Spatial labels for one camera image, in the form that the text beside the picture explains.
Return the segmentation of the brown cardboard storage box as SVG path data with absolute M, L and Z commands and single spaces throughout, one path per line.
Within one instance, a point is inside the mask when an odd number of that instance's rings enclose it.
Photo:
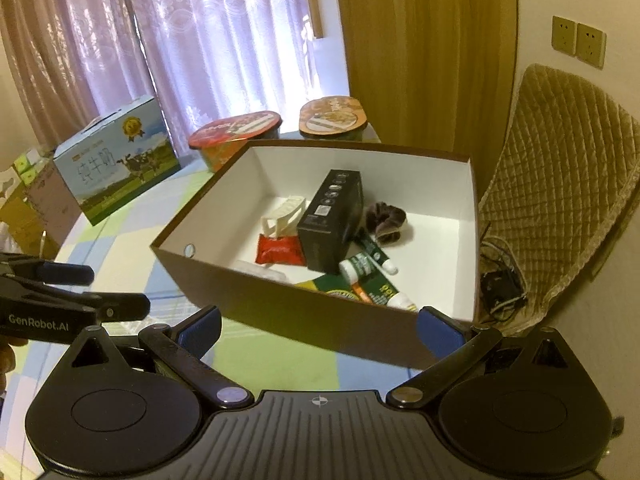
M 369 206 L 401 209 L 396 268 L 381 302 L 319 292 L 360 253 Z M 352 356 L 418 368 L 431 361 L 418 311 L 477 311 L 477 200 L 465 156 L 383 144 L 255 141 L 179 210 L 152 243 L 192 304 Z

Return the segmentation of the orange instant noodle bowl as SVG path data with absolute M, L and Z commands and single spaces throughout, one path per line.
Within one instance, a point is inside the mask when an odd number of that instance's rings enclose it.
M 367 127 L 362 104 L 352 96 L 324 96 L 302 106 L 298 130 L 308 138 L 349 136 Z

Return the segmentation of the green round-logo card package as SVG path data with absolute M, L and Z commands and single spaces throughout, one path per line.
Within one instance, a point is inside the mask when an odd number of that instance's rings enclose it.
M 362 278 L 358 284 L 367 290 L 370 290 L 371 288 L 382 289 L 388 286 L 394 292 L 399 292 L 399 290 L 380 272 L 374 272 L 366 278 Z M 313 280 L 296 283 L 296 286 L 312 290 L 313 292 L 323 292 L 324 294 L 343 299 L 362 301 L 350 288 L 352 284 L 348 284 L 341 275 L 323 274 Z

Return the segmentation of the small white yellow bottle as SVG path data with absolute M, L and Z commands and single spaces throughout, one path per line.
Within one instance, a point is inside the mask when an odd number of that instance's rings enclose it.
M 394 292 L 388 286 L 382 289 L 371 288 L 367 290 L 360 284 L 350 286 L 356 296 L 367 304 L 377 304 L 381 307 L 389 307 L 399 310 L 416 312 L 418 307 L 403 292 Z

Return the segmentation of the green milk carton box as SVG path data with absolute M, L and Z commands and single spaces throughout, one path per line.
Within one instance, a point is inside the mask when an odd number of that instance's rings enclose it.
M 152 96 L 96 118 L 60 144 L 53 161 L 94 226 L 181 169 Z

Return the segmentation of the dark patterned hair scrunchie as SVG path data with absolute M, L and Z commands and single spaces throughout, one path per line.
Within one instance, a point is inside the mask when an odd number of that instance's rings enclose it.
M 403 209 L 384 202 L 373 203 L 364 211 L 364 228 L 380 245 L 398 242 L 406 221 Z

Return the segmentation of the red snack packet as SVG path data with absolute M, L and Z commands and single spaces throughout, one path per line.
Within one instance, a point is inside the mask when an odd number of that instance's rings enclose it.
M 306 266 L 303 248 L 297 236 L 269 237 L 260 234 L 255 262 Z

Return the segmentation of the green white ointment tube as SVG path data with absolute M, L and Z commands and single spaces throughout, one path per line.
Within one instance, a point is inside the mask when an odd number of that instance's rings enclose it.
M 364 250 L 364 252 L 387 274 L 395 275 L 398 273 L 398 267 L 395 266 L 386 252 L 371 240 L 370 237 L 356 238 L 355 242 Z

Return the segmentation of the wooden door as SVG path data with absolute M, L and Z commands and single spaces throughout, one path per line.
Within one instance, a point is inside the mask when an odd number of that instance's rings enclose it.
M 471 159 L 477 192 L 508 130 L 518 0 L 338 0 L 349 89 L 386 144 Z

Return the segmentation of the cream hair claw clip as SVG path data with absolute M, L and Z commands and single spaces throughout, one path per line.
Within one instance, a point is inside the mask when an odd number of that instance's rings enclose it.
M 262 234 L 268 237 L 287 236 L 294 229 L 306 209 L 306 198 L 303 196 L 288 196 L 276 209 L 264 214 Z

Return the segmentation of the red instant noodle bowl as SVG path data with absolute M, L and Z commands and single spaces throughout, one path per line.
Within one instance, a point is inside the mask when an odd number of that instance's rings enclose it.
M 277 139 L 281 124 L 281 116 L 272 110 L 216 119 L 192 133 L 188 145 L 216 172 L 248 141 Z

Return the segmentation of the brown cardboard carton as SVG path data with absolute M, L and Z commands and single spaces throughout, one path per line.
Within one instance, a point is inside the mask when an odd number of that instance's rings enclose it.
M 53 160 L 26 172 L 26 196 L 47 234 L 62 246 L 81 210 Z

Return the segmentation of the small green white bottle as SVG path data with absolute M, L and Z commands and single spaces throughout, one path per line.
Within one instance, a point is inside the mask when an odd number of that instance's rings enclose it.
M 342 277 L 349 284 L 358 283 L 362 278 L 366 278 L 375 271 L 372 260 L 365 252 L 358 252 L 338 264 Z

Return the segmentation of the black product box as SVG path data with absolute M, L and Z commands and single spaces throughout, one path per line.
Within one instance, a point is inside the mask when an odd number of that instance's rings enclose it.
M 337 274 L 363 211 L 359 171 L 332 169 L 299 220 L 297 235 L 307 268 Z

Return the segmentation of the checkered tablecloth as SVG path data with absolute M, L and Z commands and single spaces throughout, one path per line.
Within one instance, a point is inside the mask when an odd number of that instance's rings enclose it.
M 208 178 L 202 162 L 191 162 L 97 226 L 79 218 L 58 260 L 91 266 L 97 292 L 143 292 L 152 304 L 149 323 L 176 324 L 195 308 L 150 245 Z M 230 320 L 224 321 L 220 339 L 204 360 L 254 393 L 264 389 L 386 393 L 416 374 L 411 368 L 346 356 Z

